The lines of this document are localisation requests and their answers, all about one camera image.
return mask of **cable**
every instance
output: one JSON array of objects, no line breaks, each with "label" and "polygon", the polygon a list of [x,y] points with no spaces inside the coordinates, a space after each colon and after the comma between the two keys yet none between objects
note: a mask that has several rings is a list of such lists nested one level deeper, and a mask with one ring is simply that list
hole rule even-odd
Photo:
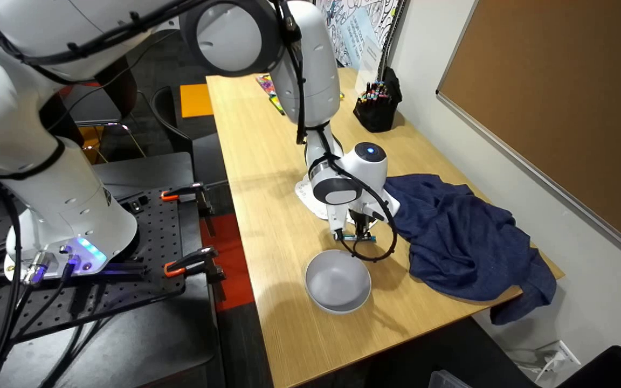
[{"label": "cable", "polygon": [[94,337],[111,322],[113,317],[100,318],[94,324],[94,328],[88,330],[88,335],[80,340],[80,335],[85,330],[85,326],[79,326],[66,354],[58,358],[58,362],[55,364],[55,368],[47,372],[47,378],[42,381],[42,388],[55,388],[57,379],[63,378],[63,372],[74,364],[74,359],[80,356],[80,351],[94,340]]},{"label": "cable", "polygon": [[[290,5],[288,5],[288,0],[276,0],[276,20],[278,20],[278,24],[282,24],[282,29],[286,29],[286,33],[290,35],[291,33],[291,29],[295,29],[297,30],[297,26],[295,26],[295,22],[293,22],[293,17],[291,17],[291,11],[290,11]],[[304,102],[304,97],[307,97],[307,92],[304,92],[304,59],[303,59],[303,54],[301,57],[295,57],[295,50],[293,50],[293,44],[291,44],[291,39],[288,36],[288,39],[282,39],[286,41],[286,48],[288,48],[288,51],[290,51],[290,59],[291,59],[291,67],[293,67],[293,72],[295,72],[295,79],[297,79],[297,142],[301,142],[301,136],[304,136],[307,134],[307,129],[304,129],[304,120],[307,120],[307,102]],[[321,142],[324,142],[324,148],[327,148],[327,156],[333,156],[333,148],[331,148],[331,144],[329,144],[329,141],[327,141],[327,136],[324,134],[320,134],[320,137],[321,137]],[[342,237],[342,244],[346,246],[346,251],[350,251],[353,256],[358,256],[358,258],[363,258],[363,261],[383,261],[383,258],[389,258],[393,252],[396,252],[396,246],[398,246],[398,227],[396,227],[396,216],[391,214],[391,210],[389,210],[389,204],[383,200],[383,196],[372,188],[372,185],[366,185],[364,182],[360,182],[358,176],[353,176],[351,173],[347,173],[346,169],[342,169],[337,161],[335,161],[335,158],[329,158],[329,163],[331,163],[331,169],[335,170],[335,173],[338,173],[338,174],[343,174],[343,176],[350,176],[351,182],[356,182],[358,185],[363,185],[363,189],[366,189],[375,200],[377,200],[377,204],[380,204],[380,210],[385,212],[385,216],[389,217],[389,227],[391,227],[391,230],[393,230],[393,241],[391,241],[391,247],[385,252],[385,255],[380,255],[380,256],[364,256],[364,255],[360,255],[358,251],[356,251],[356,246],[360,244],[358,240],[353,241],[353,247],[350,247],[347,246],[347,241]]]},{"label": "cable", "polygon": [[47,132],[55,132],[68,116],[71,116],[71,113],[79,108],[79,104],[82,104],[87,97],[103,91],[105,86],[115,83],[121,76],[135,72],[135,69],[140,65],[140,60],[143,60],[157,44],[166,41],[168,36],[172,36],[172,35],[171,35],[171,33],[164,33],[164,36],[149,41],[149,46],[139,54],[139,59],[137,59],[130,67],[125,67],[125,69],[118,72],[115,78],[111,78],[101,89],[87,91],[82,97],[79,97],[79,100],[68,108],[68,113],[61,115],[61,116],[47,127]]},{"label": "cable", "polygon": [[87,41],[87,44],[68,44],[70,51],[57,51],[57,54],[45,54],[45,57],[26,57],[16,44],[11,44],[3,33],[0,33],[0,48],[7,50],[14,59],[20,59],[21,62],[29,62],[33,67],[43,67],[43,65],[58,65],[58,62],[71,62],[80,60],[87,57],[94,57],[101,50],[108,50],[113,46],[118,46],[137,35],[143,35],[162,22],[168,22],[174,14],[182,14],[195,6],[198,6],[203,0],[172,0],[168,5],[157,6],[156,11],[146,14],[139,14],[137,11],[130,11],[131,22],[121,24],[108,33],[101,33],[100,36]]},{"label": "cable", "polygon": [[11,229],[14,229],[14,281],[11,281],[11,290],[10,290],[10,301],[7,301],[7,315],[5,315],[5,326],[0,330],[0,368],[5,364],[7,358],[7,346],[10,346],[10,337],[20,318],[20,310],[26,305],[26,298],[31,295],[29,289],[25,290],[21,300],[20,300],[20,290],[21,290],[21,227],[17,220],[17,210],[14,198],[10,196],[10,191],[5,189],[5,185],[0,183],[0,198],[3,204],[11,217]]},{"label": "cable", "polygon": [[568,359],[568,354],[557,351],[552,358],[546,359],[546,367],[536,374],[536,381],[542,381],[546,372],[557,371]]},{"label": "cable", "polygon": [[55,304],[55,300],[61,295],[61,290],[66,289],[68,281],[74,274],[74,263],[68,263],[55,294],[51,295],[51,300],[17,330],[17,335],[14,337],[14,343],[17,343],[29,330],[31,326]]}]

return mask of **crumpled fabric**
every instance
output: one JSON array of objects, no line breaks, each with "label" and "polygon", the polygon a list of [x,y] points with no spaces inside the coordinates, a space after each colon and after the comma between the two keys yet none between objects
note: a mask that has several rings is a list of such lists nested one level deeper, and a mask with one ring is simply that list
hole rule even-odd
[{"label": "crumpled fabric", "polygon": [[495,300],[512,285],[524,294],[491,309],[491,324],[515,322],[552,301],[557,281],[508,210],[436,174],[389,176],[401,207],[396,227],[411,241],[411,274],[441,294]]}]

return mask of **white bowl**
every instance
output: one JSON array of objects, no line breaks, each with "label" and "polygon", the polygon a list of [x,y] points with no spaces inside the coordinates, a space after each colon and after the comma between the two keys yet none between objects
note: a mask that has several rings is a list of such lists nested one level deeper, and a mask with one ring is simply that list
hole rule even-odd
[{"label": "white bowl", "polygon": [[350,252],[327,251],[307,270],[307,290],[320,309],[333,315],[347,315],[370,300],[372,274]]}]

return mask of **white wall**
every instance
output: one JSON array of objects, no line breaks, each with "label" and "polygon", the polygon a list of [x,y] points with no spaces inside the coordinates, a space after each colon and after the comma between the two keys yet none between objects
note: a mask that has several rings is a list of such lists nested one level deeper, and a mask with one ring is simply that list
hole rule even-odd
[{"label": "white wall", "polygon": [[[396,54],[405,94],[401,113],[491,203],[512,210],[518,225],[568,274],[550,309],[504,328],[491,328],[485,315],[477,317],[479,324],[503,350],[532,350],[560,338],[588,362],[603,350],[621,344],[621,251],[436,100],[472,6],[472,0],[412,0]],[[543,385],[557,385],[569,372],[550,374]]]}]

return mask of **wooden table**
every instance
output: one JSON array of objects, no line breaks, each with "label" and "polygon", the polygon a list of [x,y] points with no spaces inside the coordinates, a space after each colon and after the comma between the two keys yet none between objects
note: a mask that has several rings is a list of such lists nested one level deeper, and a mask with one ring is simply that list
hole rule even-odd
[{"label": "wooden table", "polygon": [[[353,79],[342,73],[346,100],[333,119],[346,150],[377,142],[389,152],[389,174],[436,173],[449,183],[468,183],[407,123],[387,134],[363,129],[351,115]],[[366,266],[374,295],[360,310],[342,317],[320,310],[304,289],[304,272],[316,255],[342,246],[293,191],[307,173],[295,124],[273,108],[252,76],[208,78],[208,86],[274,385],[304,383],[521,294],[514,287],[485,304],[442,295],[411,275],[407,241],[399,240],[391,258]],[[389,237],[387,227],[377,230],[377,246],[387,247]]]}]

